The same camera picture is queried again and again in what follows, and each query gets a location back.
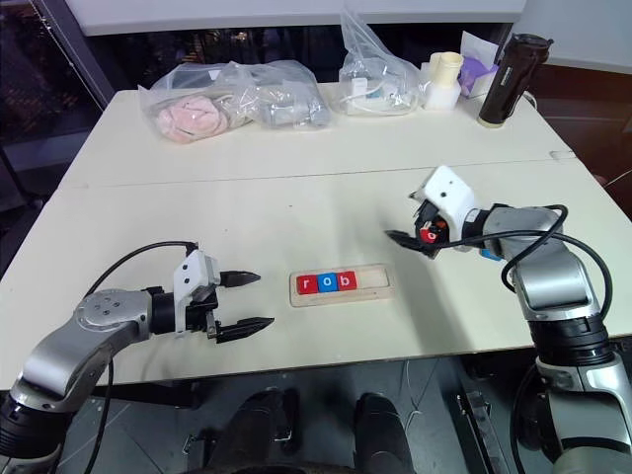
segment black thermos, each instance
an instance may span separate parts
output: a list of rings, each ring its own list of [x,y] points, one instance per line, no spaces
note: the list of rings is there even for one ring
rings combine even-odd
[[[505,46],[505,56],[487,94],[478,121],[498,128],[514,113],[514,107],[537,67],[549,57],[553,39],[536,35],[512,35]]]

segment cable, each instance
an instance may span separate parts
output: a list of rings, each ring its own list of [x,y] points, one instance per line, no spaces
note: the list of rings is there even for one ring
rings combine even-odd
[[[110,401],[112,400],[112,385],[115,380],[115,363],[110,360],[108,364],[108,388],[106,388],[106,399],[103,404],[103,411],[101,412],[101,420],[99,421],[99,430],[97,431],[97,438],[95,439],[95,445],[92,448],[92,454],[90,454],[90,460],[86,466],[84,474],[90,474],[92,468],[97,461],[99,450],[101,449],[101,441],[103,441],[103,434],[106,431],[106,422],[108,421],[108,412],[110,411]]]
[[[537,239],[535,242],[533,242],[531,245],[529,245],[526,249],[524,249],[522,252],[520,252],[515,257],[513,257],[511,260],[509,260],[507,262],[507,264],[503,267],[503,271],[501,272],[501,281],[503,282],[503,285],[505,286],[505,288],[507,288],[509,291],[511,291],[513,293],[515,293],[515,288],[508,280],[508,275],[509,275],[510,270],[513,267],[515,267],[520,260],[522,260],[525,257],[531,255],[538,247],[540,247],[547,240],[549,240],[551,235],[554,234],[555,232],[557,232],[560,229],[560,227],[562,227],[562,224],[564,223],[564,221],[566,220],[566,218],[569,215],[569,209],[568,209],[568,207],[566,207],[566,205],[561,205],[561,204],[559,204],[559,205],[547,205],[545,207],[547,209],[559,210],[560,211],[560,216],[553,223],[551,228],[546,231],[546,234],[542,235],[539,239]]]
[[[94,293],[97,288],[104,282],[104,280],[109,277],[118,267],[137,256],[138,254],[142,254],[148,250],[157,249],[159,247],[185,247],[187,249],[187,255],[189,255],[193,250],[198,248],[198,244],[195,242],[188,242],[182,240],[170,240],[165,242],[155,242],[153,244],[145,245],[144,247],[140,247],[139,249],[134,250],[133,252],[128,253],[121,259],[109,267],[97,280],[90,286],[86,296]],[[101,419],[99,421],[99,430],[97,431],[97,437],[95,438],[95,444],[92,448],[92,453],[90,454],[90,460],[88,461],[88,465],[86,466],[86,470],[84,474],[90,474],[92,472],[92,468],[97,461],[97,456],[99,456],[99,450],[101,449],[101,442],[103,441],[103,435],[106,431],[106,423],[108,421],[108,412],[110,411],[110,401],[112,399],[112,385],[114,384],[115,379],[115,363],[113,360],[110,360],[108,363],[108,386],[106,388],[106,396],[103,404],[103,411],[101,412]]]
[[[544,230],[507,230],[505,232],[496,232],[493,234],[480,235],[477,237],[466,237],[465,239],[457,240],[454,242],[442,242],[438,244],[422,244],[422,246],[429,247],[432,249],[450,249],[452,247],[459,247],[461,245],[474,246],[474,245],[486,242],[488,240],[504,239],[507,237],[537,237],[537,236],[545,235],[548,232],[549,231],[544,231]],[[605,316],[608,313],[608,310],[610,309],[610,305],[612,304],[612,275],[610,274],[610,270],[608,269],[603,259],[588,244],[585,244],[581,240],[575,239],[571,237],[570,235],[559,234],[555,232],[555,233],[552,233],[549,238],[562,240],[569,244],[575,245],[576,247],[579,247],[584,252],[586,252],[597,264],[597,266],[601,270],[601,275],[603,276],[603,284],[605,287],[605,291],[603,294],[603,303],[601,304],[601,312],[600,312],[601,320],[604,320]]]
[[[95,281],[94,284],[90,286],[90,289],[86,293],[86,296],[89,296],[90,294],[94,293],[97,290],[97,288],[101,285],[101,283],[103,283],[104,280],[114,272],[114,270],[116,270],[122,264],[127,262],[129,259],[137,256],[138,254],[142,254],[143,252],[146,252],[151,249],[157,249],[159,247],[186,247],[187,255],[188,255],[193,250],[196,250],[198,248],[198,244],[196,244],[195,242],[187,242],[183,240],[168,240],[165,242],[155,242],[153,244],[145,245],[144,247],[140,247],[139,249],[136,249],[133,252],[129,252],[127,255],[125,255],[124,257],[119,259],[115,264],[109,267],[101,276],[99,276],[97,281]]]
[[[433,376],[435,375],[435,369],[436,369],[436,365],[437,364],[438,364],[438,358],[434,360],[433,369],[431,370],[431,373],[428,376],[428,380],[426,381],[426,384],[424,385],[424,388],[422,389],[422,394],[420,395],[419,400],[417,402],[415,402],[415,399],[413,398],[413,389],[411,388],[410,372],[409,372],[409,369],[408,369],[408,367],[410,365],[410,361],[406,360],[406,364],[405,364],[406,385],[408,386],[408,394],[411,397],[411,405],[413,405],[414,410],[412,410],[408,414],[408,417],[406,419],[406,424],[404,425],[404,433],[405,434],[408,432],[409,426],[413,423],[413,419],[415,418],[415,415],[421,415],[422,414],[422,411],[419,409],[419,407],[422,404],[422,401],[424,400],[424,396],[426,395],[426,390],[428,390],[428,387],[431,384],[431,380],[433,379]]]
[[[515,434],[515,429],[517,427],[519,408],[522,402],[522,397],[524,396],[524,392],[526,391],[527,387],[531,383],[533,375],[535,375],[535,364],[528,369],[528,371],[520,381],[520,385],[515,392],[515,398],[513,399],[512,417],[510,419],[510,445],[512,446],[513,462],[515,463],[515,469],[517,470],[518,474],[525,474],[525,472],[522,461],[520,460],[520,452],[517,448],[517,436]]]
[[[607,188],[608,186],[613,185],[614,183],[619,181],[621,178],[625,178],[626,176],[628,176],[630,173],[632,173],[632,169],[629,169],[628,171],[621,173],[619,176],[617,176],[613,180],[608,181],[605,185],[603,185],[603,187]]]

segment plastic bag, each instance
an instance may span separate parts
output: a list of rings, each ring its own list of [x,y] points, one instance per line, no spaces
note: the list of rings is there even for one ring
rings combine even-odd
[[[228,107],[234,90],[215,79],[224,64],[181,64],[145,89],[140,107],[158,131],[178,143],[208,138],[241,126],[248,119]]]
[[[217,76],[216,85],[234,91],[226,104],[231,113],[264,126],[320,127],[330,120],[316,78],[296,61],[230,62]]]
[[[345,48],[336,109],[348,115],[398,116],[419,106],[420,70],[394,56],[356,12],[341,14]]]

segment silver robot arm segment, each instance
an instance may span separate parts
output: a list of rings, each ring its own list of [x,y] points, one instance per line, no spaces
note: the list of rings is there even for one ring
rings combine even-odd
[[[70,320],[46,336],[27,359],[0,407],[0,472],[47,472],[57,459],[74,415],[108,363],[151,334],[206,331],[218,343],[246,338],[272,318],[221,326],[213,318],[218,286],[260,279],[250,272],[220,272],[217,262],[191,251],[174,272],[174,292],[107,289],[89,294]]]
[[[415,236],[396,230],[387,235],[429,258],[443,248],[477,247],[511,261],[559,218],[546,207],[483,209],[467,184],[444,166],[410,198],[420,203]],[[484,238],[509,231],[527,235]],[[632,472],[632,389],[620,355],[610,346],[590,278],[561,240],[541,244],[517,260],[511,278],[546,387],[538,407],[547,441],[542,449],[555,473],[595,472],[587,467],[594,464],[586,462],[591,456],[600,460],[598,472]],[[616,471],[623,464],[626,470]]]

